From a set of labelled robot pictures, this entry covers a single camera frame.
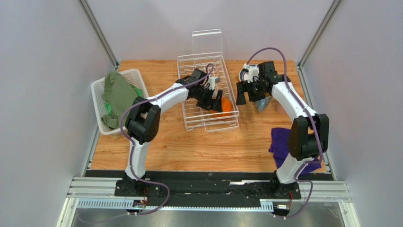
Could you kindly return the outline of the orange bowl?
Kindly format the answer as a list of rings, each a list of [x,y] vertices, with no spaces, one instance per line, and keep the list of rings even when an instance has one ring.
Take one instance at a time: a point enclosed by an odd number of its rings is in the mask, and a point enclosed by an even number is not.
[[[233,111],[233,106],[230,99],[227,97],[222,97],[221,104],[223,112],[219,113],[214,110],[209,110],[209,112],[213,114],[212,117],[226,117],[231,115],[231,112]]]

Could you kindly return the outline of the pink cup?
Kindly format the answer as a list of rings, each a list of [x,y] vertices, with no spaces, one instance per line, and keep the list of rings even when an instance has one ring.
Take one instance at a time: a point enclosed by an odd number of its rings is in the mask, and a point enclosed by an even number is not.
[[[279,114],[286,114],[287,113],[282,105],[277,105],[275,109],[276,109],[277,113],[279,113]]]

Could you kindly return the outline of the blue butterfly mug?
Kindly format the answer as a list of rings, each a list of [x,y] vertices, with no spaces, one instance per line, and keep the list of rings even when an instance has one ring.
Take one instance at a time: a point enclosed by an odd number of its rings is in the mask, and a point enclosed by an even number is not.
[[[266,95],[264,99],[254,102],[254,106],[257,108],[258,112],[262,112],[265,108],[267,108],[271,99],[271,95]]]

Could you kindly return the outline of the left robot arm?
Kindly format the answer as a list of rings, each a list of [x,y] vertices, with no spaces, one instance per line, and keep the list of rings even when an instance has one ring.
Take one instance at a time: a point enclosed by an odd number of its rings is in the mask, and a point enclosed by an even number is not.
[[[125,136],[130,141],[130,152],[123,182],[132,190],[138,190],[144,182],[147,151],[158,133],[160,117],[166,110],[192,98],[197,101],[197,107],[218,113],[223,111],[223,91],[215,90],[220,78],[211,76],[211,73],[212,70],[195,69],[190,76],[178,79],[158,95],[136,98],[132,107],[124,112]]]

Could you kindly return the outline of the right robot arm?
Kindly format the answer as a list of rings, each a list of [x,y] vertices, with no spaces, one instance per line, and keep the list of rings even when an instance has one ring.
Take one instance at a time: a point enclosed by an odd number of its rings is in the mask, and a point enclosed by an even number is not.
[[[271,195],[285,197],[296,188],[302,170],[309,163],[320,163],[323,153],[327,151],[329,118],[309,107],[287,76],[277,73],[272,61],[258,65],[244,64],[241,71],[247,75],[247,79],[237,82],[236,105],[261,101],[269,94],[292,120],[289,153],[270,180]]]

